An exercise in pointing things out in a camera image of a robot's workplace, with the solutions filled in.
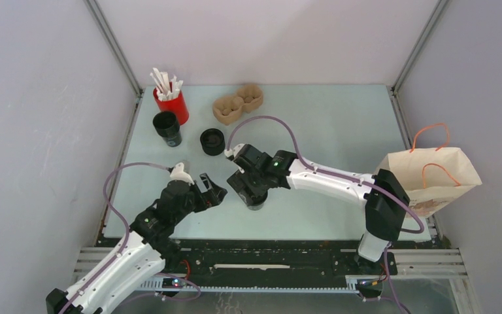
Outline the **black paper coffee cup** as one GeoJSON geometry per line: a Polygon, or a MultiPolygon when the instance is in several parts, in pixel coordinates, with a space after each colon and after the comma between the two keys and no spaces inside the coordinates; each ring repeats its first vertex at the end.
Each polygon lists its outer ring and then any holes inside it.
{"type": "Polygon", "coordinates": [[[251,199],[251,202],[247,205],[247,208],[251,211],[258,211],[264,206],[265,201],[266,198],[251,199]]]}

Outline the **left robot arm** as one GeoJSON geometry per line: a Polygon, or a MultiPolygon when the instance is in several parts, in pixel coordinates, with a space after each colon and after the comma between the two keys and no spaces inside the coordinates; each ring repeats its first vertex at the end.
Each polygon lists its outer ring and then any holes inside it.
{"type": "Polygon", "coordinates": [[[220,205],[227,190],[205,173],[196,182],[171,180],[150,207],[139,213],[128,233],[94,269],[62,291],[46,297],[48,313],[111,313],[149,277],[178,269],[180,246],[170,236],[186,216],[220,205]]]}

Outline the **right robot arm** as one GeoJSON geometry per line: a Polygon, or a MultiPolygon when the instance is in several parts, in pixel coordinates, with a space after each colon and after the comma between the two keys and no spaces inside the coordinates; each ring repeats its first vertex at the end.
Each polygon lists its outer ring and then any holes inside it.
{"type": "Polygon", "coordinates": [[[227,182],[250,209],[259,209],[275,188],[356,202],[365,214],[365,232],[354,255],[354,265],[362,273],[377,269],[384,250],[399,238],[410,198],[391,171],[357,174],[321,168],[294,152],[280,150],[270,156],[250,144],[239,144],[224,154],[238,167],[227,182]]]}

